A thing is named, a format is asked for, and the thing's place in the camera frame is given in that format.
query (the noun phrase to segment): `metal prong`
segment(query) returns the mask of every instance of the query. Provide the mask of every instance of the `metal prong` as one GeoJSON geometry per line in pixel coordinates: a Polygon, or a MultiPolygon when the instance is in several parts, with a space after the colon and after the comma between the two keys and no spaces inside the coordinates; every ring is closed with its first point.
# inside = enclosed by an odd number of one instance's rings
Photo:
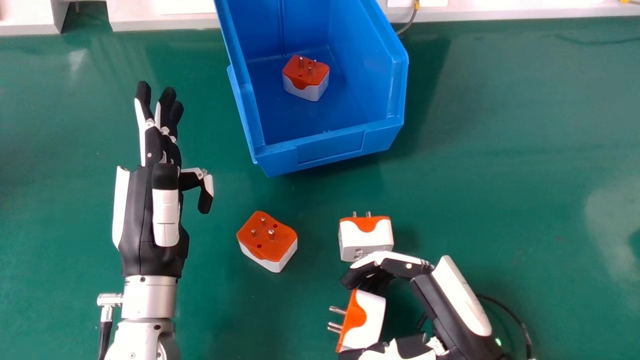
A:
{"type": "Polygon", "coordinates": [[[336,313],[336,314],[340,314],[340,315],[347,315],[347,312],[337,306],[330,306],[329,307],[329,311],[331,311],[332,313],[336,313]]]}

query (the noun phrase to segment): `gray cable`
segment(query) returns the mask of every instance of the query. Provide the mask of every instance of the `gray cable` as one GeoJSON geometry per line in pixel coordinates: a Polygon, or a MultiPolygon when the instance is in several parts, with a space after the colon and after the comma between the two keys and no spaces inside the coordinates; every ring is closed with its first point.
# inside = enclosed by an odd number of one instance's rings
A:
{"type": "Polygon", "coordinates": [[[400,35],[401,33],[404,33],[409,27],[411,27],[411,25],[413,24],[413,21],[415,20],[415,15],[417,13],[418,13],[418,7],[414,6],[411,19],[409,19],[409,22],[407,22],[400,30],[396,31],[396,35],[400,35]]]}

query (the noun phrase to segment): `black and white robotic hand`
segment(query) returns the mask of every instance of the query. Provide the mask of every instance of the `black and white robotic hand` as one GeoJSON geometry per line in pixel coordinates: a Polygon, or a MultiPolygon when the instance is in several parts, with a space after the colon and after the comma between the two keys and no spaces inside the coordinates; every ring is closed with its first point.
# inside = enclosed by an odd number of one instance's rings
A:
{"type": "MultiPolygon", "coordinates": [[[[353,263],[344,274],[340,283],[354,290],[352,302],[347,310],[335,310],[346,317],[343,325],[330,323],[329,330],[340,333],[340,360],[503,360],[507,359],[492,334],[489,319],[484,313],[474,292],[467,284],[451,257],[443,256],[437,266],[412,256],[395,252],[374,252],[353,263]],[[396,278],[410,283],[414,296],[424,309],[425,315],[432,321],[433,337],[425,332],[406,338],[396,338],[389,343],[369,339],[365,348],[354,348],[358,344],[356,336],[349,338],[345,325],[354,324],[350,313],[362,312],[359,330],[369,326],[368,318],[383,316],[378,313],[367,314],[374,309],[372,303],[381,299],[389,283],[396,278]],[[358,302],[355,309],[352,303],[358,302]]],[[[384,312],[384,303],[379,307],[384,312]]],[[[380,335],[380,320],[376,337],[380,335]]]]}
{"type": "Polygon", "coordinates": [[[184,107],[165,88],[151,111],[151,88],[141,81],[134,99],[140,135],[140,166],[116,171],[113,244],[122,258],[123,293],[103,293],[98,360],[180,359],[175,342],[178,279],[189,252],[182,218],[182,192],[200,187],[198,210],[213,201],[213,177],[205,169],[183,168],[177,145],[184,107]],[[113,308],[122,307],[109,346],[113,308]]]}

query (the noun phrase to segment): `green tabletop surface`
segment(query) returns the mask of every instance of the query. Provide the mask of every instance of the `green tabletop surface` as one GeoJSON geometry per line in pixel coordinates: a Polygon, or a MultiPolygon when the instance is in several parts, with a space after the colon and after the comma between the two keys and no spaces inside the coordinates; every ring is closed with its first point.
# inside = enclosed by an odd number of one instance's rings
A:
{"type": "MultiPolygon", "coordinates": [[[[392,219],[395,249],[449,254],[473,289],[527,324],[538,359],[640,352],[639,18],[416,24],[406,119],[392,148],[267,178],[250,158],[220,31],[113,33],[102,4],[64,34],[0,38],[0,357],[95,359],[100,292],[122,290],[111,242],[117,165],[138,165],[136,83],[173,86],[185,167],[215,177],[212,211],[186,195],[179,284],[185,360],[335,359],[345,306],[337,226],[392,219]],[[255,210],[298,234],[281,274],[245,257],[255,210]]],[[[420,316],[390,289],[383,339],[420,316]]],[[[517,325],[486,304],[524,358],[517,325]]]]}

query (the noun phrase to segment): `adapter inside blue bin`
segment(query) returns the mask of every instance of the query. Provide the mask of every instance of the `adapter inside blue bin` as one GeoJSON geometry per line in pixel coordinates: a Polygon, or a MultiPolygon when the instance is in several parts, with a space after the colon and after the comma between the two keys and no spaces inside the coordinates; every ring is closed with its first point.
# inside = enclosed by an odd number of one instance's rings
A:
{"type": "Polygon", "coordinates": [[[268,176],[387,150],[408,56],[376,0],[215,0],[253,162],[268,176]],[[284,90],[294,54],[330,67],[312,102],[284,90]]]}

